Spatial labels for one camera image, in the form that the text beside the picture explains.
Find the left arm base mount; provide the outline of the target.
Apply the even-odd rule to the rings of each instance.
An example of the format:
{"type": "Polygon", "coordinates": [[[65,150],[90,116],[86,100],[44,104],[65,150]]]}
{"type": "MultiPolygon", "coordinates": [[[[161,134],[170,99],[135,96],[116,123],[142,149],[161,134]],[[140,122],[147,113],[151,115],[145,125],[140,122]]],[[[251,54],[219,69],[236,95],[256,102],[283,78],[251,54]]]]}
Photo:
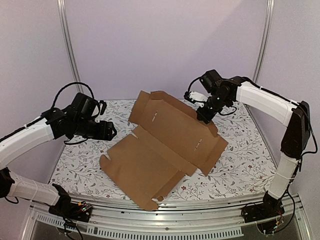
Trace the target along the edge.
{"type": "Polygon", "coordinates": [[[93,205],[85,201],[73,203],[70,200],[59,200],[55,205],[49,207],[48,212],[66,219],[88,223],[92,210],[93,205]]]}

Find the brown cardboard box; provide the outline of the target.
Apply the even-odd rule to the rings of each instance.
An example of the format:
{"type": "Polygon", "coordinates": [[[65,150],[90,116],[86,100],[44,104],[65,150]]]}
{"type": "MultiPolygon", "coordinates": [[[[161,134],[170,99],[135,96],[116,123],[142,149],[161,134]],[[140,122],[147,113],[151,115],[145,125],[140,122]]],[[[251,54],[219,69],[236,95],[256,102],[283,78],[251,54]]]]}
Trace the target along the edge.
{"type": "Polygon", "coordinates": [[[214,123],[164,91],[141,91],[129,122],[132,133],[102,155],[104,173],[141,209],[155,211],[184,176],[207,175],[228,145],[214,123]]]}

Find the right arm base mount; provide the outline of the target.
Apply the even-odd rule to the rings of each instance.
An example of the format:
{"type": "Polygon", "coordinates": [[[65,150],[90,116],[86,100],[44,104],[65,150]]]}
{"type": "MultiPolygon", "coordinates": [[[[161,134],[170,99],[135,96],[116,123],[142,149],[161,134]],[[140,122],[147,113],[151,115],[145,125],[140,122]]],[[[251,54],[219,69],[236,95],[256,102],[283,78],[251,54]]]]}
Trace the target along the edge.
{"type": "Polygon", "coordinates": [[[267,207],[264,203],[249,203],[241,209],[241,216],[245,223],[256,223],[256,227],[263,235],[273,235],[284,222],[285,210],[282,204],[275,209],[267,207]]]}

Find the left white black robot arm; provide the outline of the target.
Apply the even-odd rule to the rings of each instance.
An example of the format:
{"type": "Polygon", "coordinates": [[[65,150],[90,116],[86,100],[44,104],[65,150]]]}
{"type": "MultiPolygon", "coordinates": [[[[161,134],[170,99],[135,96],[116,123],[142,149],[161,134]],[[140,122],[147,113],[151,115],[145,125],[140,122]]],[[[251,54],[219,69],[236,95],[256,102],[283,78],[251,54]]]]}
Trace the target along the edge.
{"type": "Polygon", "coordinates": [[[63,216],[74,213],[69,194],[58,184],[43,184],[9,170],[8,165],[35,147],[67,137],[111,141],[117,130],[111,121],[101,120],[107,104],[92,96],[77,93],[64,109],[52,106],[32,122],[0,140],[0,196],[26,199],[54,206],[63,216]]]}

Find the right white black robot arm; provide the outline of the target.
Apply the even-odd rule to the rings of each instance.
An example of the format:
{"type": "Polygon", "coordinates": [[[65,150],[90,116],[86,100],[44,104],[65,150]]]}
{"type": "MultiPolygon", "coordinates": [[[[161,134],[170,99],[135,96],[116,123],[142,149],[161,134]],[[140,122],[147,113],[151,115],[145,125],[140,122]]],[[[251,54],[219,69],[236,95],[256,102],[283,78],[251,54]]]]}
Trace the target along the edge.
{"type": "Polygon", "coordinates": [[[312,135],[309,104],[287,99],[245,76],[223,78],[214,69],[206,71],[197,81],[209,94],[203,99],[193,99],[194,103],[200,103],[196,110],[199,121],[208,124],[223,108],[239,102],[261,111],[286,128],[277,170],[258,208],[262,218],[269,218],[280,207],[281,199],[302,168],[305,148],[312,135]]]}

